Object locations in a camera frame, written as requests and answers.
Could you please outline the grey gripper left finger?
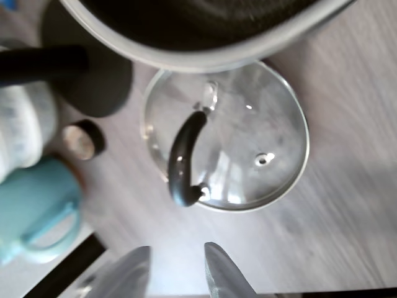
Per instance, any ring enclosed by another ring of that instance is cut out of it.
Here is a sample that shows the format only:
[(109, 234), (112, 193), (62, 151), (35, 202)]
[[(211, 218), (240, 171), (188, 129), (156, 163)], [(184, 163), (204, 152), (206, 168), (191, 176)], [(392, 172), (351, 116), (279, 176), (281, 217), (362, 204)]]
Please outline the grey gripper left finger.
[(86, 279), (79, 297), (145, 297), (150, 266), (151, 247), (138, 247)]

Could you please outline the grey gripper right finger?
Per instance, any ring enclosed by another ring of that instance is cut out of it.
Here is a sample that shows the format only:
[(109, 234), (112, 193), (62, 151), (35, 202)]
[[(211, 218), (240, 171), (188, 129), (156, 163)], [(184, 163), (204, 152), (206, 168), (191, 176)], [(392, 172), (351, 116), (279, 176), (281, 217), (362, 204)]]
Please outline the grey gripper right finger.
[(222, 247), (204, 244), (205, 275), (210, 297), (258, 297), (234, 261)]

